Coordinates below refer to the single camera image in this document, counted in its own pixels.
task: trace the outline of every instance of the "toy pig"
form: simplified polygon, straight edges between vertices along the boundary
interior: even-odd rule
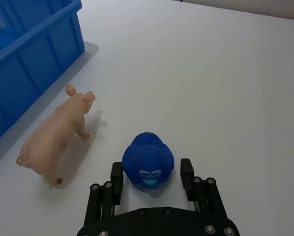
[[[89,138],[85,132],[84,115],[91,109],[95,95],[76,93],[73,85],[67,85],[65,92],[71,96],[27,138],[16,163],[34,170],[52,185],[62,182],[57,178],[57,168],[61,156],[75,134],[83,139]]]

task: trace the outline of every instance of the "white table surface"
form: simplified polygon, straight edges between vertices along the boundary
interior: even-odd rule
[[[117,214],[192,209],[179,176],[190,158],[197,175],[217,179],[242,236],[294,235],[294,21],[171,0],[83,5],[84,40],[99,51],[71,83],[96,94],[91,139],[76,137],[64,155],[59,188],[16,165],[27,136],[68,98],[61,87],[48,100],[54,85],[0,139],[0,236],[76,235],[89,186],[109,180],[143,131],[170,147],[176,172],[158,197],[125,177]]]

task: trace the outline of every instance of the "blue toy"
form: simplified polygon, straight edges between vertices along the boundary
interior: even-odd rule
[[[136,136],[124,153],[122,165],[132,184],[140,189],[158,188],[175,166],[170,149],[153,133]]]

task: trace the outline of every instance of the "screw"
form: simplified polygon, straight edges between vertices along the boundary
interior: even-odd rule
[[[226,227],[224,228],[224,232],[227,236],[234,236],[235,235],[235,232],[233,229],[231,229],[230,227]]]
[[[139,211],[139,215],[145,215],[145,210],[144,210],[144,209],[141,209],[141,210]]]
[[[195,178],[194,178],[194,182],[199,183],[199,182],[201,182],[201,179],[198,178],[198,177],[195,177]]]
[[[99,186],[96,184],[93,187],[91,187],[92,190],[97,190],[99,188]]]
[[[209,179],[207,179],[207,182],[208,183],[215,183],[215,180],[213,178],[209,178]]]
[[[98,236],[109,236],[109,233],[107,231],[101,231]]]
[[[105,186],[106,186],[107,188],[110,188],[110,187],[112,186],[112,183],[111,183],[111,182],[106,182]]]
[[[205,226],[205,230],[206,230],[206,232],[209,233],[209,234],[213,234],[213,233],[216,232],[215,228],[214,228],[212,225],[206,225],[206,226]]]

